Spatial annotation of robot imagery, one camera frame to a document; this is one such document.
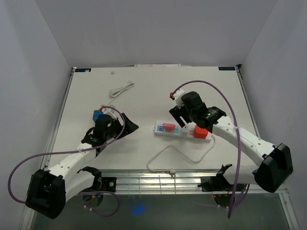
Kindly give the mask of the white charger block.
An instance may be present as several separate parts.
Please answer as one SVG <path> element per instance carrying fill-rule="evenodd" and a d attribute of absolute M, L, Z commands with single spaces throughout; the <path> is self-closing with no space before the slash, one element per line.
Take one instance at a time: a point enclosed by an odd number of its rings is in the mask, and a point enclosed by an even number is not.
<path fill-rule="evenodd" d="M 185 135 L 189 133 L 189 124 L 186 124 L 184 127 L 182 127 L 181 133 Z"/>

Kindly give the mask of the white multicolour power strip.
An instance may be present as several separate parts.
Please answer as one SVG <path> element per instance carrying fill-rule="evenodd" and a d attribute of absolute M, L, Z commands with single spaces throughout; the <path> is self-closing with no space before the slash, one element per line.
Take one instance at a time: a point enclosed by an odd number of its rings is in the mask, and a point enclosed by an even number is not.
<path fill-rule="evenodd" d="M 171 123 L 176 125 L 176 129 L 173 132 L 164 132 L 162 128 L 163 123 Z M 197 142 L 210 142 L 213 140 L 211 133 L 209 132 L 206 139 L 196 139 L 193 137 L 194 134 L 194 127 L 196 124 L 194 122 L 188 123 L 189 124 L 189 133 L 187 135 L 181 133 L 182 127 L 180 127 L 175 122 L 168 122 L 168 121 L 161 121 L 156 120 L 155 126 L 153 127 L 153 132 L 155 136 L 164 137 L 164 138 L 172 138 L 172 139 L 182 139 L 188 141 L 197 141 Z"/>

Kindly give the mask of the pink plug adapter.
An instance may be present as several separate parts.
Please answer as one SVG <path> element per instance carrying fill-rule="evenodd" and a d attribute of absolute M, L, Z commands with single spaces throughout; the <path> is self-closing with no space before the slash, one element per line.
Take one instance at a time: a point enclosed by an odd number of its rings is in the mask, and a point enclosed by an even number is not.
<path fill-rule="evenodd" d="M 163 123 L 162 128 L 164 132 L 173 132 L 176 129 L 176 125 L 171 123 Z"/>

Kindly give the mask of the red cube socket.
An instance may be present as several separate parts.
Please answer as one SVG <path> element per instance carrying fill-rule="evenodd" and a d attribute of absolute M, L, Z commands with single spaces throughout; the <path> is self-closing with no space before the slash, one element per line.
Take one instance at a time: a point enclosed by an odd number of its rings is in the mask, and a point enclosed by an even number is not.
<path fill-rule="evenodd" d="M 196 139 L 206 139 L 209 132 L 205 128 L 201 128 L 198 125 L 194 127 L 193 137 Z"/>

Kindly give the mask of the blue cube plug adapter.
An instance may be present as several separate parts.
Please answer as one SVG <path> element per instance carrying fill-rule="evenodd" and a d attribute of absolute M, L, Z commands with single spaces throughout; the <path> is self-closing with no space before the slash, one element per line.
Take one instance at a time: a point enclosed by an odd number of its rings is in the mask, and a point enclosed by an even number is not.
<path fill-rule="evenodd" d="M 98 117 L 103 114 L 100 110 L 94 110 L 93 112 L 93 121 L 96 122 Z"/>

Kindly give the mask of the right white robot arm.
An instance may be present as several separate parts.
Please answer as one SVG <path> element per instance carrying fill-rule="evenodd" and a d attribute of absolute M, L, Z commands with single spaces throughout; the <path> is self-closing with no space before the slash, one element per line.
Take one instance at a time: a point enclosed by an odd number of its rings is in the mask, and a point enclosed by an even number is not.
<path fill-rule="evenodd" d="M 238 178 L 240 184 L 257 184 L 263 190 L 274 193 L 292 174 L 291 151 L 287 145 L 281 143 L 276 146 L 238 127 L 221 109 L 207 107 L 194 91 L 179 89 L 170 93 L 170 98 L 176 106 L 169 112 L 181 127 L 193 122 L 228 141 L 255 163 L 256 168 L 250 168 L 249 173 Z"/>

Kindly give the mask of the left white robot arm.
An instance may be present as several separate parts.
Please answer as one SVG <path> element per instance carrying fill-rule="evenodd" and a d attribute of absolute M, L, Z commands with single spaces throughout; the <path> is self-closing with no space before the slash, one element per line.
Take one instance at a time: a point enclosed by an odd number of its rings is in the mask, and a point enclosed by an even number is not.
<path fill-rule="evenodd" d="M 97 195 L 103 188 L 102 173 L 88 166 L 106 145 L 139 129 L 139 126 L 121 113 L 101 114 L 81 140 L 76 153 L 69 154 L 60 163 L 47 170 L 36 171 L 29 184 L 26 206 L 55 219 L 68 200 L 80 192 Z"/>

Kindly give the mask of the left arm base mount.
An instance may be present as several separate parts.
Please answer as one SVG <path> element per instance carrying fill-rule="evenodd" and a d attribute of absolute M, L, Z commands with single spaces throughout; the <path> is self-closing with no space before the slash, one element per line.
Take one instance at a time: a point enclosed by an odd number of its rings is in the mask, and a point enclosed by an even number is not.
<path fill-rule="evenodd" d="M 103 177 L 102 172 L 99 169 L 94 167 L 86 166 L 83 169 L 79 170 L 88 172 L 94 177 L 94 181 L 92 182 L 91 187 L 87 187 L 82 190 L 82 192 L 94 192 L 94 191 L 108 191 L 108 192 L 115 192 L 116 191 L 116 184 L 117 178 L 116 177 Z"/>

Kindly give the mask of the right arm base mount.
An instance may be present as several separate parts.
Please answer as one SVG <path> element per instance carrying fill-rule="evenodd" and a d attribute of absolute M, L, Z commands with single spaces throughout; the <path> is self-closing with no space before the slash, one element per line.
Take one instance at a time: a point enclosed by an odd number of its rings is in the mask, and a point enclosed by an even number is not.
<path fill-rule="evenodd" d="M 214 176 L 201 177 L 201 183 L 197 185 L 203 192 L 231 192 L 233 184 L 230 184 L 225 178 L 224 173 L 232 164 L 222 165 L 220 170 Z"/>

